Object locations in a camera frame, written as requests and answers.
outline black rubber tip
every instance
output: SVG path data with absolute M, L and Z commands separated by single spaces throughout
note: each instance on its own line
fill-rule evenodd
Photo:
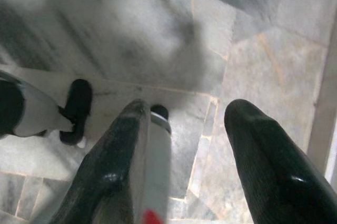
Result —
M 60 131 L 61 142 L 68 145 L 79 143 L 84 134 L 84 126 L 90 113 L 93 92 L 88 81 L 77 79 L 73 81 L 68 93 L 67 104 L 60 113 L 73 124 L 72 132 Z
M 166 107 L 162 105 L 153 105 L 151 107 L 151 112 L 154 112 L 162 117 L 164 117 L 166 120 L 169 119 L 169 111 L 167 110 Z

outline marble floor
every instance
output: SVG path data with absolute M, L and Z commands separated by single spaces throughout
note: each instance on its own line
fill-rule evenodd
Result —
M 93 86 L 86 148 L 0 140 L 0 223 L 48 223 L 83 157 L 135 98 L 172 127 L 170 224 L 252 224 L 225 133 L 244 98 L 307 150 L 336 0 L 0 0 L 0 69 L 64 106 Z

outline red marking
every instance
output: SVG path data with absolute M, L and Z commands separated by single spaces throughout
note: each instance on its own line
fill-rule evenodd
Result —
M 143 215 L 143 224 L 164 224 L 159 216 L 151 210 L 145 211 Z

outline grey stone floor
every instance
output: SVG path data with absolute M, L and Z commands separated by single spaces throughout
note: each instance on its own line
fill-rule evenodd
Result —
M 85 149 L 62 145 L 56 131 L 0 140 L 0 223 L 47 223 L 84 155 L 134 98 L 170 110 L 168 223 L 252 223 L 224 110 L 248 99 L 306 151 L 336 2 L 275 0 L 273 12 L 263 8 L 270 19 L 230 4 L 0 0 L 0 69 L 61 106 L 75 78 L 94 89 Z

